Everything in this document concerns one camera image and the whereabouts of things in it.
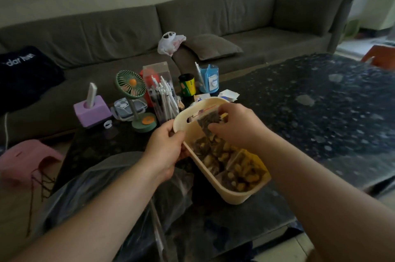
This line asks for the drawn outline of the white stick device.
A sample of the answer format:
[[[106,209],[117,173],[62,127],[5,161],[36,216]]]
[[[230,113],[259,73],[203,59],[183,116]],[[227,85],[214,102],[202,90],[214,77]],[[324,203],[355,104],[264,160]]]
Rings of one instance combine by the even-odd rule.
[[[95,98],[97,93],[97,86],[95,83],[91,82],[89,84],[88,94],[85,101],[85,107],[91,109],[95,104]]]

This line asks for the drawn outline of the person's right hand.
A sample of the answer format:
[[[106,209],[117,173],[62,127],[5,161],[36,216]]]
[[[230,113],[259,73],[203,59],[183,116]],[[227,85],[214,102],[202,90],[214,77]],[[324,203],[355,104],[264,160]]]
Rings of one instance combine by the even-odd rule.
[[[220,105],[219,114],[227,114],[230,123],[229,139],[224,139],[231,145],[258,154],[271,131],[264,125],[255,113],[241,104],[225,103]]]

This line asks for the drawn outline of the grey fabric sofa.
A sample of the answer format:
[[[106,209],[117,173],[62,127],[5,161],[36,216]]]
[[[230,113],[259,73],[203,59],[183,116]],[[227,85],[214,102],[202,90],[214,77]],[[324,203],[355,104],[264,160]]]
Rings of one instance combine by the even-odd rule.
[[[65,81],[34,104],[7,114],[10,144],[66,134],[81,124],[73,105],[93,82],[106,103],[121,97],[120,70],[140,73],[166,61],[178,76],[213,63],[220,75],[312,53],[334,53],[353,0],[171,0],[168,2],[67,15],[0,28],[0,54],[34,46],[62,68]],[[244,52],[200,61],[183,43],[172,57],[157,47],[173,31],[190,39],[213,34]]]

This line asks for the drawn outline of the green desk fan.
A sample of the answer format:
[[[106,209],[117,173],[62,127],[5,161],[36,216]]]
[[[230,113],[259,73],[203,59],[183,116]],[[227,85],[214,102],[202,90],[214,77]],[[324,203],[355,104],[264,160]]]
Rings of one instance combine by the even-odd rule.
[[[146,93],[143,78],[133,71],[121,70],[116,74],[115,83],[131,108],[133,114],[132,128],[137,133],[147,133],[154,130],[157,125],[156,116],[150,112],[139,113],[134,104],[134,100],[139,100]]]

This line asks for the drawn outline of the orange stool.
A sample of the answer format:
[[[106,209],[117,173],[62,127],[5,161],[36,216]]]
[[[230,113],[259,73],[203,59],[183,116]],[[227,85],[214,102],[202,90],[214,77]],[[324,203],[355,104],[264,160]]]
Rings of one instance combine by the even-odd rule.
[[[361,62],[395,71],[395,47],[374,45],[363,56]]]

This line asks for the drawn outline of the clear acrylic pen box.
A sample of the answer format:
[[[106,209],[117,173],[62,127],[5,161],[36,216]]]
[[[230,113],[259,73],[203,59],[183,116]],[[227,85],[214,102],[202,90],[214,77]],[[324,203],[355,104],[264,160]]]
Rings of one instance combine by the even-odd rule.
[[[144,66],[143,69],[152,68],[158,76],[163,76],[166,80],[171,80],[171,74],[167,62],[156,63],[153,65]]]

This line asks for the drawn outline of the translucent plastic bag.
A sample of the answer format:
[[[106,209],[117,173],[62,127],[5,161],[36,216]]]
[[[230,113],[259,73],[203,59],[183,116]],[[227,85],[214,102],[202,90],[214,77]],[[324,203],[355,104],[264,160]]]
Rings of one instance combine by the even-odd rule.
[[[142,152],[113,155],[70,180],[44,204],[32,238],[37,239],[77,213],[108,185],[134,165]],[[167,231],[192,205],[194,175],[175,168],[170,180],[158,187],[150,204],[121,245],[113,262],[179,262],[177,248]]]

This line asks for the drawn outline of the pile of clear snack bags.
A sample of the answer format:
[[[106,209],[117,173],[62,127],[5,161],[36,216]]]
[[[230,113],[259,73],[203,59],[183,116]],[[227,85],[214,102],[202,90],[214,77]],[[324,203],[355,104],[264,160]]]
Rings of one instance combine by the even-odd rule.
[[[258,158],[216,135],[195,140],[192,149],[220,185],[230,191],[249,192],[270,180]]]

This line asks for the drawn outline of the beige plastic basket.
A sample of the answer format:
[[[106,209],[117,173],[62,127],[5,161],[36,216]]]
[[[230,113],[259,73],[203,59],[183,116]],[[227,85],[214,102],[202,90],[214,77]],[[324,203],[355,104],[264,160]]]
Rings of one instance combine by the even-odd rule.
[[[204,132],[198,125],[197,121],[192,121],[190,123],[187,122],[188,118],[193,115],[198,115],[201,110],[208,110],[215,106],[219,106],[222,104],[228,103],[227,100],[219,97],[210,97],[204,100],[201,100],[195,103],[193,106],[186,108],[184,111],[180,112],[179,115],[174,119],[173,122],[173,130],[174,132],[184,131],[186,134],[186,138],[184,141],[184,145],[186,149],[190,152],[192,160],[195,165],[199,168],[201,173],[205,176],[205,178],[210,182],[211,186],[216,190],[216,192],[221,196],[221,198],[228,204],[231,205],[239,205],[245,202],[250,196],[256,194],[259,190],[261,190],[265,185],[267,185],[271,176],[264,165],[264,163],[257,157],[249,153],[246,150],[242,150],[246,156],[254,160],[255,163],[259,164],[266,173],[263,175],[262,180],[250,191],[247,192],[235,192],[226,189],[223,187],[220,182],[213,176],[204,163],[198,158],[198,156],[193,152],[191,146],[195,140],[204,137]]]

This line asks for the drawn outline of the bunch of white pens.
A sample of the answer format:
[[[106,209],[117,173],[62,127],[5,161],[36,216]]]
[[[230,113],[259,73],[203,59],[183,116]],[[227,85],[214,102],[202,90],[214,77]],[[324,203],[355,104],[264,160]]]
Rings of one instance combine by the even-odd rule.
[[[149,77],[152,86],[148,88],[151,102],[160,124],[163,124],[179,114],[180,109],[177,96],[171,80],[166,80],[163,76]]]

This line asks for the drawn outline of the white pen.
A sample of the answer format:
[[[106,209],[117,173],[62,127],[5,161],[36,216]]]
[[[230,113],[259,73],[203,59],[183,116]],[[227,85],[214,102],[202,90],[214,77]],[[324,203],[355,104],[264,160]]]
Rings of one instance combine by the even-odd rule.
[[[200,66],[198,65],[198,63],[197,63],[196,61],[195,61],[195,66],[196,66],[197,73],[198,73],[198,77],[199,77],[200,88],[203,89],[203,90],[205,91],[205,90],[206,90],[206,87],[205,87],[205,80],[204,80],[204,78],[202,77],[201,68],[200,68]]]

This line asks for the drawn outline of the person's right forearm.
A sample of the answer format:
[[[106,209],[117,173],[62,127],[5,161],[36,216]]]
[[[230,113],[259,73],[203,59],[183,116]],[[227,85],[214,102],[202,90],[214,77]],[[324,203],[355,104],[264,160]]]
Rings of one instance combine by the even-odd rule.
[[[395,211],[271,131],[256,153],[325,262],[395,262]]]

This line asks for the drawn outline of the red round object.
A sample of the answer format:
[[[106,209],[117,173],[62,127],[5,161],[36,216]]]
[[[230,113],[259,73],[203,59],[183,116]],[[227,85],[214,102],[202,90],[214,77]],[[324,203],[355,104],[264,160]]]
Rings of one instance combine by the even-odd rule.
[[[144,99],[147,102],[148,107],[153,108],[154,106],[151,101],[151,93],[157,88],[157,85],[154,82],[153,78],[155,80],[158,80],[159,76],[152,68],[141,70],[140,76],[143,78],[144,83],[146,85],[146,92],[144,94]]]

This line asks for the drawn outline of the person's left forearm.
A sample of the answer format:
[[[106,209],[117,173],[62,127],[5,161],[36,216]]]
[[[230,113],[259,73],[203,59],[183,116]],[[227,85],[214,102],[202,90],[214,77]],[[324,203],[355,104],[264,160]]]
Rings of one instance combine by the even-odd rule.
[[[9,262],[112,262],[165,173],[166,167],[143,157],[76,215]]]

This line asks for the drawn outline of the small clear zip bag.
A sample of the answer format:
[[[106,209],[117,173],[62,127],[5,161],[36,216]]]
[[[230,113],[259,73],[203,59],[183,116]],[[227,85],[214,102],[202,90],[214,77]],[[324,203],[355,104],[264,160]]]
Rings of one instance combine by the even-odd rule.
[[[227,122],[227,114],[219,114],[219,104],[198,111],[195,115],[189,117],[189,123],[196,123],[202,129],[206,137],[211,137],[214,134],[209,130],[208,126],[212,123]]]

